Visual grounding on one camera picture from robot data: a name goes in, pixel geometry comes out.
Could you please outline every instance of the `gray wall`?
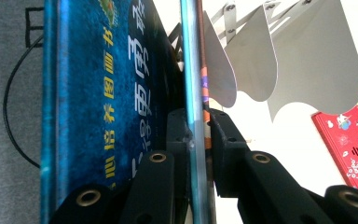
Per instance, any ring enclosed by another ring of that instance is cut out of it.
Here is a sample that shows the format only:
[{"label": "gray wall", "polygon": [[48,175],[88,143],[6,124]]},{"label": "gray wall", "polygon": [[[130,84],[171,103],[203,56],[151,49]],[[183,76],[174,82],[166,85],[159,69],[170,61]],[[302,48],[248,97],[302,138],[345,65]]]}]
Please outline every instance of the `gray wall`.
[{"label": "gray wall", "polygon": [[[39,222],[39,170],[11,144],[3,122],[7,79],[26,51],[26,8],[42,0],[0,1],[0,223]],[[31,11],[30,23],[43,25],[43,11]],[[42,31],[31,31],[33,42]],[[32,50],[16,75],[8,98],[8,118],[21,148],[39,163],[41,138],[42,48]]]}]

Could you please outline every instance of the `blue book cover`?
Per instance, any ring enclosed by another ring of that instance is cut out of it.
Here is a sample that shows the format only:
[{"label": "blue book cover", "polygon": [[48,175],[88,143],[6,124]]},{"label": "blue book cover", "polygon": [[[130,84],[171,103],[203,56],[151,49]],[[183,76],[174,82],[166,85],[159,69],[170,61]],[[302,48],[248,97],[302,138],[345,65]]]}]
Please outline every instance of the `blue book cover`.
[{"label": "blue book cover", "polygon": [[41,223],[74,189],[116,189],[165,148],[183,80],[152,0],[45,1]]}]

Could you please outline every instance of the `red book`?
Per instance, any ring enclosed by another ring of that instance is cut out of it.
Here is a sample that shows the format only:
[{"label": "red book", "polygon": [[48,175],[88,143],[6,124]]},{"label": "red book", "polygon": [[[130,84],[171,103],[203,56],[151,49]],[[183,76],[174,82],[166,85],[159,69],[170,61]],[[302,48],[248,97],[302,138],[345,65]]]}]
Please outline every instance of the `red book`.
[{"label": "red book", "polygon": [[346,184],[358,189],[358,104],[343,114],[311,117]]}]

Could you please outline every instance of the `black bracket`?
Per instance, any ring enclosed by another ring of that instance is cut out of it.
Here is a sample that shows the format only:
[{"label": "black bracket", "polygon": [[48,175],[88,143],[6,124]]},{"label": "black bracket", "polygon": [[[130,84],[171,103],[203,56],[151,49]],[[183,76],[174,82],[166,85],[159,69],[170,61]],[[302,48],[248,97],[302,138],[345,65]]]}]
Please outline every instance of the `black bracket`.
[{"label": "black bracket", "polygon": [[[220,197],[238,198],[244,223],[358,224],[358,189],[332,186],[324,197],[302,188],[272,155],[248,148],[228,114],[211,109],[213,179]],[[50,223],[183,224],[189,201],[186,112],[168,116],[166,150],[146,153],[121,189],[73,191]]]}]

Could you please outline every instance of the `black cable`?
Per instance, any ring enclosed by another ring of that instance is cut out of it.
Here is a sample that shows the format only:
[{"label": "black cable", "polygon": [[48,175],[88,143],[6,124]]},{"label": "black cable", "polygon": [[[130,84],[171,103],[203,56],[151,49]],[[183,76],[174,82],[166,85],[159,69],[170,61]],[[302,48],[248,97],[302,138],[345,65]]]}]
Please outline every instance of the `black cable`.
[{"label": "black cable", "polygon": [[16,139],[13,136],[13,133],[11,132],[10,125],[8,124],[8,118],[7,118],[7,98],[8,93],[10,91],[11,82],[13,81],[14,76],[16,76],[17,70],[19,70],[20,65],[24,61],[24,59],[28,56],[28,54],[31,52],[31,50],[40,42],[40,40],[43,39],[43,35],[39,36],[36,41],[22,54],[21,58],[17,62],[16,66],[11,71],[10,78],[7,81],[7,86],[5,89],[5,96],[4,96],[4,103],[3,103],[3,113],[4,113],[4,122],[7,130],[8,137],[10,138],[11,143],[13,144],[14,148],[17,149],[17,151],[22,155],[24,159],[26,159],[29,163],[31,163],[34,167],[40,169],[40,165],[33,161],[31,158],[29,158],[20,148],[20,146],[17,144]]}]

